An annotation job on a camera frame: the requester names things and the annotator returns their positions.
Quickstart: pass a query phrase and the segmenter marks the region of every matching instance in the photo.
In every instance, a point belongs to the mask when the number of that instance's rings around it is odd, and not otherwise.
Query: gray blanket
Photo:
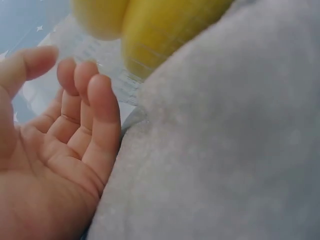
[[[320,0],[239,0],[144,84],[89,240],[320,239]]]

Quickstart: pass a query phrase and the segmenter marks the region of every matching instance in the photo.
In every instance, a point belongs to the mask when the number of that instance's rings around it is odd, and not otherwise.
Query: finger
[[[56,63],[58,49],[42,46],[22,50],[0,63],[0,87],[11,99],[27,80],[49,71]]]
[[[28,125],[34,126],[40,132],[46,134],[52,124],[61,116],[61,103],[62,103],[62,95],[63,88],[60,88],[50,103],[49,107],[42,113],[40,116],[37,116],[33,120],[31,120]]]
[[[61,112],[47,132],[65,144],[80,126],[81,97],[75,87],[75,68],[76,63],[73,58],[62,60],[58,65],[57,77],[64,89]]]
[[[4,88],[0,87],[0,160],[13,153],[18,136],[14,126],[14,109]]]
[[[119,148],[119,105],[107,76],[95,75],[89,82],[87,92],[93,113],[93,127],[92,139],[82,161],[96,172],[105,185]]]
[[[97,65],[92,62],[81,63],[74,71],[75,87],[82,99],[81,121],[80,127],[71,137],[67,145],[78,153],[80,158],[85,154],[92,136],[93,113],[88,101],[88,84],[91,78],[98,73]]]

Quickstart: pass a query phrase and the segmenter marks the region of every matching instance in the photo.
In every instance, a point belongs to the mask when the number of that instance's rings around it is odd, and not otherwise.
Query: yellow object
[[[70,0],[74,17],[84,30],[100,40],[120,38],[129,0]]]
[[[72,0],[76,18],[94,37],[121,34],[124,65],[141,81],[217,22],[233,1]]]

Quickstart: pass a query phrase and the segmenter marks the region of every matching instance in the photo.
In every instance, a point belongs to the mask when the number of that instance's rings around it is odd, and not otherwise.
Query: white star pattern
[[[13,121],[14,121],[15,123],[18,123],[18,122],[19,122],[17,116],[18,116],[18,112],[16,111],[16,112],[14,113],[14,115],[13,115]]]
[[[37,31],[37,32],[42,31],[42,30],[43,30],[43,25],[36,27],[36,31]]]
[[[5,60],[6,55],[8,54],[9,50],[5,51],[4,53],[0,53],[0,62],[2,62],[3,60]]]

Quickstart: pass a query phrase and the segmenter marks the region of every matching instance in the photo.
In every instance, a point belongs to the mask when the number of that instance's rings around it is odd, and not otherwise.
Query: hand
[[[61,61],[48,109],[14,126],[12,99],[55,64],[54,47],[0,63],[0,234],[6,240],[79,239],[111,173],[121,131],[107,76],[91,62]]]

